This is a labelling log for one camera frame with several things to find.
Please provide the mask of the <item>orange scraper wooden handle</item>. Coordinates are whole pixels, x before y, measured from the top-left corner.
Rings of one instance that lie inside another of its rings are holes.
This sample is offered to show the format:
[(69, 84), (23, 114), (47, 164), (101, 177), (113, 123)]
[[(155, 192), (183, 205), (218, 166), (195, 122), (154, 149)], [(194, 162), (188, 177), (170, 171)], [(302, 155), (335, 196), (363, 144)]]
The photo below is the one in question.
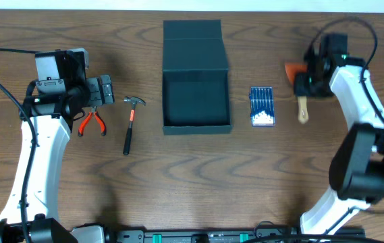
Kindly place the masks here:
[[(307, 71), (307, 65), (301, 63), (285, 63), (285, 72), (287, 79), (291, 85), (294, 85), (294, 80), (297, 74)], [(308, 119), (307, 97), (297, 97), (298, 100), (298, 121), (305, 124)]]

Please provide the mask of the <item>small claw hammer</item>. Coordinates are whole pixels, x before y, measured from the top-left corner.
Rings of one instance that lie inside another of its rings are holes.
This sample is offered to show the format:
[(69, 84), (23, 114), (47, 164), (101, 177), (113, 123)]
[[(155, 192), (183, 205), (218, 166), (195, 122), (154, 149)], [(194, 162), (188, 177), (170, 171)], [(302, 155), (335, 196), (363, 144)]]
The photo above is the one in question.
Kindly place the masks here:
[(124, 102), (130, 103), (132, 106), (131, 111), (130, 111), (128, 129), (126, 132), (126, 138), (125, 138), (125, 142), (124, 142), (124, 149), (123, 149), (123, 155), (129, 155), (131, 141), (132, 141), (132, 128), (133, 128), (136, 106), (137, 106), (137, 104), (141, 104), (141, 105), (145, 106), (146, 102), (144, 100), (142, 100), (141, 98), (138, 98), (138, 97), (125, 97)]

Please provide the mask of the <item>blue screwdriver set case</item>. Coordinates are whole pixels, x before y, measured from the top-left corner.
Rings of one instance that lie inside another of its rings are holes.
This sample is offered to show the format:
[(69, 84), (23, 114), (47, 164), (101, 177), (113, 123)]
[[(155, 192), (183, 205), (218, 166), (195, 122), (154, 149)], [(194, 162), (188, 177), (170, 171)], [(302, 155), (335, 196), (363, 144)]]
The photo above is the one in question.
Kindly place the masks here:
[(249, 92), (250, 119), (253, 127), (273, 127), (275, 109), (270, 86), (252, 86)]

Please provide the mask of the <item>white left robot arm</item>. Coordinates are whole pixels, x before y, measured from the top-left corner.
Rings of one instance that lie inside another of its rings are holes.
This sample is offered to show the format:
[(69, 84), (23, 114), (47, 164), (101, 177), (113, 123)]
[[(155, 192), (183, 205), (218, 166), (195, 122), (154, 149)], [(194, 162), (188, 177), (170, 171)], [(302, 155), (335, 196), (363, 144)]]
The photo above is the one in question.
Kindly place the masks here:
[(114, 242), (101, 224), (72, 231), (59, 223), (58, 189), (63, 154), (74, 118), (85, 107), (114, 103), (111, 78), (41, 74), (20, 104), (22, 149), (11, 193), (0, 214), (0, 242)]

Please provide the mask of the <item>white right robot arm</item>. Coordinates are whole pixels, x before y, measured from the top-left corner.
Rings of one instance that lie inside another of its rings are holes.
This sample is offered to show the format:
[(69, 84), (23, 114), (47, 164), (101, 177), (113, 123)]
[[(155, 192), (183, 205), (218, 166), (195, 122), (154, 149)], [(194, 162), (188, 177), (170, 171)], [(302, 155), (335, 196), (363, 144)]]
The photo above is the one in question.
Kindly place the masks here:
[(330, 164), (328, 189), (300, 218), (302, 234), (333, 235), (384, 199), (384, 107), (367, 63), (350, 57), (345, 47), (309, 48), (304, 60), (286, 66), (295, 95), (301, 103), (308, 97), (336, 97), (348, 127)]

